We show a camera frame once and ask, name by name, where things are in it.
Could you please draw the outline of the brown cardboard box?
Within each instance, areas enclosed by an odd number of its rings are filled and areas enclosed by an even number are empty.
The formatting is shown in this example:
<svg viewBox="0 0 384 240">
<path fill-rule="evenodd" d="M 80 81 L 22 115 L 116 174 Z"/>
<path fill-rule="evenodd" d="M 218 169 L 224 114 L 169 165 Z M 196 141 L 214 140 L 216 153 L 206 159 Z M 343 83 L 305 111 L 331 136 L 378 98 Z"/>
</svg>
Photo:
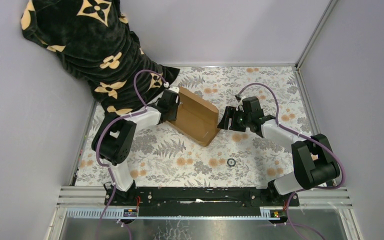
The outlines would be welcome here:
<svg viewBox="0 0 384 240">
<path fill-rule="evenodd" d="M 219 110 L 211 102 L 184 87 L 179 88 L 180 104 L 176 120 L 168 122 L 174 129 L 207 147 L 219 133 Z"/>
</svg>

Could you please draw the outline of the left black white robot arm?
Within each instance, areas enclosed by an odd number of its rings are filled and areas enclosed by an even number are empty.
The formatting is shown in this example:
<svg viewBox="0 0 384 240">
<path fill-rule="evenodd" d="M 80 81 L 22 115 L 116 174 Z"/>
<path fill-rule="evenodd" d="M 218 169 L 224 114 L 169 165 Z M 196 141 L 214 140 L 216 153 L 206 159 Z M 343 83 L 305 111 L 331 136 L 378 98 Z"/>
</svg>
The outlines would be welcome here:
<svg viewBox="0 0 384 240">
<path fill-rule="evenodd" d="M 117 189 L 115 197 L 124 206 L 135 200 L 135 192 L 131 189 L 134 180 L 127 163 L 135 133 L 176 120 L 179 92 L 179 87 L 169 87 L 149 106 L 121 116 L 105 117 L 92 141 L 91 148 L 95 151 L 97 163 L 108 169 L 111 183 Z"/>
</svg>

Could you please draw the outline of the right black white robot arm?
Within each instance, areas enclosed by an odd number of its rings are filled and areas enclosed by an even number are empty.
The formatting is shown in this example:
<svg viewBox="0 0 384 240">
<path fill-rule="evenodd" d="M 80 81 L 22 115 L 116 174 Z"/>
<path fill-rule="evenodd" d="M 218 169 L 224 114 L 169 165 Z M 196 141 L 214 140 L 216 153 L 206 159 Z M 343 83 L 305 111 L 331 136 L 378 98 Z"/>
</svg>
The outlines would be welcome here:
<svg viewBox="0 0 384 240">
<path fill-rule="evenodd" d="M 318 188 L 341 173 L 325 135 L 309 137 L 280 124 L 276 116 L 264 113 L 255 96 L 241 99 L 238 106 L 226 106 L 217 127 L 236 132 L 250 130 L 292 154 L 293 171 L 268 183 L 266 198 L 273 206 L 281 205 L 287 194 Z"/>
</svg>

